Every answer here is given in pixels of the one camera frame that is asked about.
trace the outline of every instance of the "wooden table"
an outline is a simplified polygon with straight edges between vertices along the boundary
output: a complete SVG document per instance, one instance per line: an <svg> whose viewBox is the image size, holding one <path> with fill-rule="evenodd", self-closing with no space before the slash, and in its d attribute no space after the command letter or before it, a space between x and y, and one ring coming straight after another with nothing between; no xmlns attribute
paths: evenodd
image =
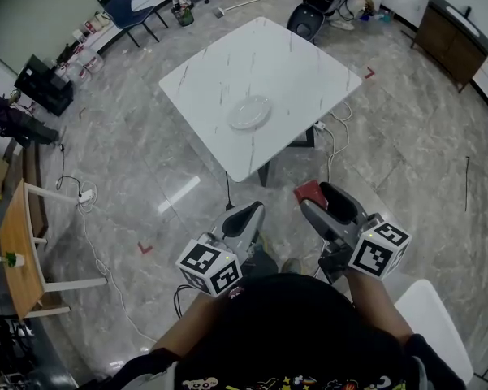
<svg viewBox="0 0 488 390"><path fill-rule="evenodd" d="M25 264L21 267L5 266L7 284L19 319L63 314L71 310L66 305L42 305L42 298L46 297L47 293L89 288L107 283L105 277L57 283L45 281L37 256L36 244L46 244L47 240L36 238L32 234L29 193L77 205L75 198L38 188L25 183L24 180L19 182L0 227L1 255L5 257L6 252L18 253L25 258Z"/></svg>

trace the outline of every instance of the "shoe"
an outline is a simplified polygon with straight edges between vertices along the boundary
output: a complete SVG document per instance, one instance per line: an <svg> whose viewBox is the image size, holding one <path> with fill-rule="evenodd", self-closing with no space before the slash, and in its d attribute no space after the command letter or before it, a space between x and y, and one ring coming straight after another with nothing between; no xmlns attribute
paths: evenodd
<svg viewBox="0 0 488 390"><path fill-rule="evenodd" d="M355 29L355 27L352 23L345 22L343 20L331 20L330 26L334 26L335 28L342 29L342 30L348 30L348 31Z"/></svg>
<svg viewBox="0 0 488 390"><path fill-rule="evenodd" d="M298 258L288 258L282 266L282 273L297 273L301 275L301 262Z"/></svg>

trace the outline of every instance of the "white sneaker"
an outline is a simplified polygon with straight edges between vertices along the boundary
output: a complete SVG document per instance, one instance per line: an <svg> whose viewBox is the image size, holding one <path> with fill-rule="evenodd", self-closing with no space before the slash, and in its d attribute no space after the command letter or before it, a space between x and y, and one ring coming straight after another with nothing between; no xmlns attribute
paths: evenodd
<svg viewBox="0 0 488 390"><path fill-rule="evenodd" d="M335 28L342 29L342 30L354 30L354 25L351 22L345 22L343 20L331 20L330 26L334 26Z"/></svg>

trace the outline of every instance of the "white plate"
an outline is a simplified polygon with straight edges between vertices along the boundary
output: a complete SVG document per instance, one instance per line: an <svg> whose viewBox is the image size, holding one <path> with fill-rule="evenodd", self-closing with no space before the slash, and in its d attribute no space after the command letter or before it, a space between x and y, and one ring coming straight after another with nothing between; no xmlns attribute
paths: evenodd
<svg viewBox="0 0 488 390"><path fill-rule="evenodd" d="M273 103L261 95L252 95L237 102L227 116L227 123L237 130L257 127L268 118Z"/></svg>

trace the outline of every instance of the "person's arm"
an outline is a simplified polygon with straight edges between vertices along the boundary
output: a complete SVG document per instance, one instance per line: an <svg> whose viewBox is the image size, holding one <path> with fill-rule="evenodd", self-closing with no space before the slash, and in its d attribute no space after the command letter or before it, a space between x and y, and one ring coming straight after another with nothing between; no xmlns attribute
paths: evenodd
<svg viewBox="0 0 488 390"><path fill-rule="evenodd" d="M188 310L152 347L164 348L180 357L185 356L205 336L218 317L222 299L202 292L196 296Z"/></svg>
<svg viewBox="0 0 488 390"><path fill-rule="evenodd" d="M401 344L413 335L412 328L395 308L384 284L359 271L345 272L357 311L370 324L392 334Z"/></svg>

